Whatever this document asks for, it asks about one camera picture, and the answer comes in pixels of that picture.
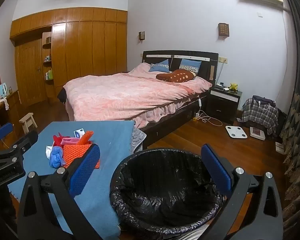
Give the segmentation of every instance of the wooden stool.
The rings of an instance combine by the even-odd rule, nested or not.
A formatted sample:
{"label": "wooden stool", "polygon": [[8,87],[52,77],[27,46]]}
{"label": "wooden stool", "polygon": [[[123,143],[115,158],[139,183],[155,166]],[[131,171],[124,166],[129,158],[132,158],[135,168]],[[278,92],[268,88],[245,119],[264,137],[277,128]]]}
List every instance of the wooden stool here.
{"label": "wooden stool", "polygon": [[34,125],[35,128],[38,128],[37,124],[35,123],[33,119],[33,113],[28,113],[24,117],[22,117],[19,122],[22,123],[22,128],[25,134],[29,132],[30,125]]}

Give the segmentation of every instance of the black nightstand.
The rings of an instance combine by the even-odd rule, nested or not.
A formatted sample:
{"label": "black nightstand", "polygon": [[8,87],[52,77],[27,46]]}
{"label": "black nightstand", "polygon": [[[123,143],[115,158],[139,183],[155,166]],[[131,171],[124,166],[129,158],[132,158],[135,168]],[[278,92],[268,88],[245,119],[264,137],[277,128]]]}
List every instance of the black nightstand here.
{"label": "black nightstand", "polygon": [[220,121],[233,125],[242,92],[224,91],[212,87],[208,98],[206,114]]}

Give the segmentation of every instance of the metal bolt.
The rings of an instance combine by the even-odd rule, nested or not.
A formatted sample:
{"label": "metal bolt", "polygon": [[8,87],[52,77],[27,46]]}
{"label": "metal bolt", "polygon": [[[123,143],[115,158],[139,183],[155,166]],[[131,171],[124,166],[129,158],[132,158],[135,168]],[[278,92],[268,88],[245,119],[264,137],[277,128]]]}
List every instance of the metal bolt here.
{"label": "metal bolt", "polygon": [[244,169],[243,169],[243,168],[240,168],[240,167],[238,167],[238,168],[236,168],[236,169],[235,169],[235,172],[241,175],[241,174],[243,174],[243,173],[244,173]]}
{"label": "metal bolt", "polygon": [[34,176],[35,176],[34,171],[29,172],[29,174],[28,174],[28,177],[29,177],[29,178],[33,178]]}
{"label": "metal bolt", "polygon": [[58,174],[64,174],[65,171],[66,171],[66,169],[64,167],[60,167],[59,169],[57,169]]}
{"label": "metal bolt", "polygon": [[272,178],[272,173],[268,171],[268,172],[266,172],[266,176],[267,176],[268,179],[271,179]]}

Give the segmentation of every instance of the pillow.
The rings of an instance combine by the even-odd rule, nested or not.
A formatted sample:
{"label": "pillow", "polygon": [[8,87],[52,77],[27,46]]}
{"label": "pillow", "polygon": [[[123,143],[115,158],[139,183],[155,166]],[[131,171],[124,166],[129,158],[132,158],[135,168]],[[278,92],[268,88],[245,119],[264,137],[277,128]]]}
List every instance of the pillow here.
{"label": "pillow", "polygon": [[172,73],[158,74],[155,78],[167,82],[182,83],[192,80],[194,77],[195,75],[191,71],[185,69],[177,69]]}
{"label": "pillow", "polygon": [[165,67],[166,69],[169,70],[169,60],[166,59],[163,62],[157,63],[157,64],[151,64],[151,67],[153,66],[160,66],[160,67]]}
{"label": "pillow", "polygon": [[162,67],[162,66],[159,66],[159,65],[153,65],[150,68],[149,72],[152,72],[152,71],[160,71],[160,72],[170,73],[168,68]]}
{"label": "pillow", "polygon": [[193,72],[195,75],[198,74],[199,68],[201,66],[201,61],[182,59],[179,69],[186,69]]}

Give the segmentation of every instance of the wall outlet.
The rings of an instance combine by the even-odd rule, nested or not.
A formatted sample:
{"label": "wall outlet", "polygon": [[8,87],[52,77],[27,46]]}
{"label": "wall outlet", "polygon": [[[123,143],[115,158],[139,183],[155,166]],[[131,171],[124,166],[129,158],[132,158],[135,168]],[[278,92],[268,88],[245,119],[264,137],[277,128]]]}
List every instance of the wall outlet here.
{"label": "wall outlet", "polygon": [[228,59],[226,57],[219,57],[219,62],[221,63],[228,63]]}

